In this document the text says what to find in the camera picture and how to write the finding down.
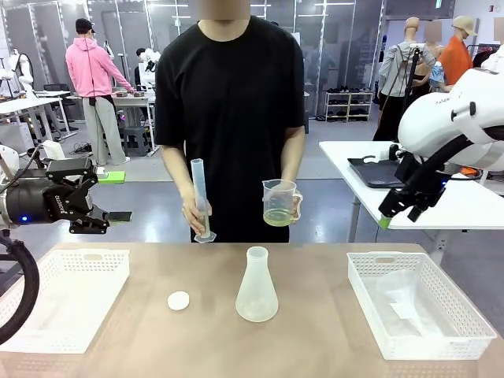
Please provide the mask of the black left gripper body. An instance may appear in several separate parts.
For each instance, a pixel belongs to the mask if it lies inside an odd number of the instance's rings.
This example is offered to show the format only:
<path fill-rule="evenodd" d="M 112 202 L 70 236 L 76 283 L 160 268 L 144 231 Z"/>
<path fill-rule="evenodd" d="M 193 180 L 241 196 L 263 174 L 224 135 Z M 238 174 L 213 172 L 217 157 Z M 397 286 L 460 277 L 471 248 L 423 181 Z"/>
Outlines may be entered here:
<path fill-rule="evenodd" d="M 86 221 L 86 191 L 62 181 L 19 181 L 7 189 L 7 224 L 52 224 Z"/>

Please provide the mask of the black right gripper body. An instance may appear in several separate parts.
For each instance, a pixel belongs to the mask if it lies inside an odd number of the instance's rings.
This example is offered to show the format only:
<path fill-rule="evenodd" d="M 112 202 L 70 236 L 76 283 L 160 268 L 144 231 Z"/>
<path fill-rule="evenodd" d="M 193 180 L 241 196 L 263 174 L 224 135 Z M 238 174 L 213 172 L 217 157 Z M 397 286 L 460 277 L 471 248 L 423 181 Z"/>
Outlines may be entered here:
<path fill-rule="evenodd" d="M 422 160 L 416 155 L 405 152 L 395 172 L 395 177 L 403 184 L 396 190 L 401 205 L 412 206 L 420 198 L 437 195 L 447 181 L 447 175 L 439 173 L 444 164 L 437 160 Z"/>

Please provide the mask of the person's left hand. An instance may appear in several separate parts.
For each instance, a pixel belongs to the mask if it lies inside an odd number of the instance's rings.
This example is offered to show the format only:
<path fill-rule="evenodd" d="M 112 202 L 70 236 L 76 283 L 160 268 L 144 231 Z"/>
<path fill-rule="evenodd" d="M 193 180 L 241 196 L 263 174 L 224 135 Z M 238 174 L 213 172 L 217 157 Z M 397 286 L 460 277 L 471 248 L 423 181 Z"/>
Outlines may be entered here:
<path fill-rule="evenodd" d="M 292 195 L 292 207 L 291 207 L 291 223 L 297 222 L 301 218 L 301 205 L 304 197 L 298 191 L 295 190 Z"/>

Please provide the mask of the person's right hand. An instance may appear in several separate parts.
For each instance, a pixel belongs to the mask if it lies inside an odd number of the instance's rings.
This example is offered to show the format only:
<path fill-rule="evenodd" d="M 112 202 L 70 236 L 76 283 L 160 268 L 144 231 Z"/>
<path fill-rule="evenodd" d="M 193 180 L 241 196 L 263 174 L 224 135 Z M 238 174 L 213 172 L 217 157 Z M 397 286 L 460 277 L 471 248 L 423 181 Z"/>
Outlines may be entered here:
<path fill-rule="evenodd" d="M 205 216 L 197 209 L 195 203 L 195 194 L 188 191 L 181 195 L 182 213 L 196 235 L 203 235 L 206 232 Z"/>

